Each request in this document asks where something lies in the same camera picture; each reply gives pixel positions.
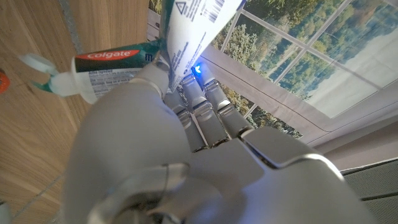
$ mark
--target robotic hand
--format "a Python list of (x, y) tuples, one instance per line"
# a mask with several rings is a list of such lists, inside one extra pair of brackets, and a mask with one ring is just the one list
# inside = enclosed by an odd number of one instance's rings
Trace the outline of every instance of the robotic hand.
[(254, 130), (201, 66), (182, 81), (188, 108), (166, 95), (160, 56), (92, 107), (67, 167), (66, 223), (374, 223), (330, 161)]

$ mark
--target wooden floor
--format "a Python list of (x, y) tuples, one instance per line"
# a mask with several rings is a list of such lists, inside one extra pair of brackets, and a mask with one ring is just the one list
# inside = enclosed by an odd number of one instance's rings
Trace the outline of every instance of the wooden floor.
[[(148, 0), (69, 0), (84, 52), (146, 40)], [(58, 211), (62, 174), (90, 106), (35, 89), (46, 74), (20, 62), (35, 53), (60, 72), (76, 54), (58, 0), (0, 0), (0, 68), (11, 79), (0, 94), (0, 200), (14, 223), (47, 223)]]

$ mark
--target colgate logo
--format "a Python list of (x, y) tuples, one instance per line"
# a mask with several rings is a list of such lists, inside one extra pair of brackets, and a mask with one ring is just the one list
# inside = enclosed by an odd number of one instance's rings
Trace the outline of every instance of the colgate logo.
[(139, 50), (117, 50), (112, 52), (100, 52), (86, 55), (77, 55), (76, 58), (89, 60), (119, 60), (134, 56), (139, 53)]

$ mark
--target sky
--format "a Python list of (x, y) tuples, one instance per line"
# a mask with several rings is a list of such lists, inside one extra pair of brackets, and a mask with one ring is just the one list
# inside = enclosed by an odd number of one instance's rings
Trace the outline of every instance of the sky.
[[(398, 28), (387, 35), (373, 38), (345, 66), (379, 87), (385, 87), (398, 78)], [(361, 100), (377, 92), (377, 88), (350, 73), (336, 69), (327, 80), (308, 95), (307, 103), (333, 118)]]

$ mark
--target orange object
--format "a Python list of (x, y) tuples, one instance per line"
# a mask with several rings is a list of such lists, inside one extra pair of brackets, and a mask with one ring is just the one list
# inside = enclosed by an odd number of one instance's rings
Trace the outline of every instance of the orange object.
[(8, 86), (10, 85), (10, 79), (4, 74), (4, 72), (0, 72), (0, 93), (4, 93)]

